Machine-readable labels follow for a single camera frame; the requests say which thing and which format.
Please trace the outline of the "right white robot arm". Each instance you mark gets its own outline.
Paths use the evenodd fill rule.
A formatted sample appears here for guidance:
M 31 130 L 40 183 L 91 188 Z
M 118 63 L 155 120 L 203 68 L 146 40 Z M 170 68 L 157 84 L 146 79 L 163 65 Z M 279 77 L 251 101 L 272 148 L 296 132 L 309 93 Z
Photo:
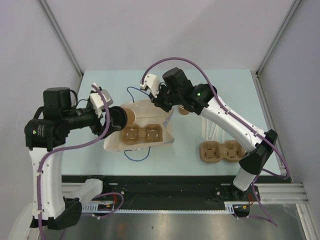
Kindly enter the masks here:
M 161 82 L 154 74 L 143 78 L 140 88 L 150 89 L 150 101 L 158 108 L 169 112 L 173 106 L 183 106 L 190 113 L 217 124 L 244 148 L 244 157 L 235 176 L 231 196 L 242 201 L 249 194 L 249 187 L 261 173 L 274 151 L 278 134 L 273 130 L 263 131 L 233 112 L 217 95 L 209 83 L 193 85 L 184 71 L 177 67 L 165 72 Z

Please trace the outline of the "blue checkered paper bag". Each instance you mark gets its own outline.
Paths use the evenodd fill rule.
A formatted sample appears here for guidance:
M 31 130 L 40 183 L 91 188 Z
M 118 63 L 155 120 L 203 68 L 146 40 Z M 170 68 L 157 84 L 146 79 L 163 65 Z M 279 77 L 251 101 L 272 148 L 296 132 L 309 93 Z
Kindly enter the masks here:
M 103 149 L 110 153 L 123 153 L 124 156 L 133 162 L 141 162 L 146 160 L 154 147 L 171 147 L 175 141 L 172 135 L 171 118 L 174 111 L 165 112 L 155 107 L 149 99 L 136 100 L 131 93 L 131 90 L 141 92 L 137 87 L 127 87 L 127 92 L 131 96 L 132 101 L 123 104 L 122 108 L 128 108 L 135 113 L 135 121 L 137 124 L 144 127 L 148 124 L 158 124 L 162 127 L 163 141 L 151 143 L 138 143 L 134 145 L 127 145 L 121 142 L 121 131 L 117 131 L 108 136 L 103 143 Z

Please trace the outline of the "black cup lid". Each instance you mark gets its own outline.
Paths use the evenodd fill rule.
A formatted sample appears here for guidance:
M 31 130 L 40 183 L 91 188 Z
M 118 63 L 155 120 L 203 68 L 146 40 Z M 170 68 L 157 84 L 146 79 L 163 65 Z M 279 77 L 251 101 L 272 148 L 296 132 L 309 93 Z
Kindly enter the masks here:
M 109 108 L 110 124 L 108 133 L 119 132 L 123 130 L 128 123 L 128 116 L 124 108 L 113 106 Z

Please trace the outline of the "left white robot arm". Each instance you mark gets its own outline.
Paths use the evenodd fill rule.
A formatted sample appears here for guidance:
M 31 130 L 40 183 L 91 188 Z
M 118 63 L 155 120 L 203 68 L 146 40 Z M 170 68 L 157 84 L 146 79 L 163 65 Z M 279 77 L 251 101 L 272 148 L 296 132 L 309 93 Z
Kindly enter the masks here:
M 113 103 L 105 89 L 92 84 L 89 108 L 77 109 L 71 104 L 72 90 L 68 87 L 48 88 L 43 92 L 43 106 L 24 128 L 25 144 L 29 149 L 33 172 L 32 228 L 64 230 L 76 225 L 82 208 L 93 198 L 105 200 L 111 188 L 102 180 L 87 179 L 67 196 L 62 193 L 62 158 L 66 150 L 80 149 L 101 140 L 110 126 L 108 106 Z M 88 143 L 66 147 L 71 130 L 100 123 L 106 112 L 105 126 L 98 137 Z

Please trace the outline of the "single brown paper cup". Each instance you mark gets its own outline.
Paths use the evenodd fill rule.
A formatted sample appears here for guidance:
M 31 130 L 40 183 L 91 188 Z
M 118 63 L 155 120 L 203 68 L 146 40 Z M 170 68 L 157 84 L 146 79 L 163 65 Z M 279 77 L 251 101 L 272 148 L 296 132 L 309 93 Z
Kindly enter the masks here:
M 126 125 L 127 126 L 132 125 L 136 120 L 136 115 L 135 115 L 134 111 L 132 109 L 126 108 L 126 107 L 124 107 L 123 110 L 125 111 L 126 116 L 127 116 Z

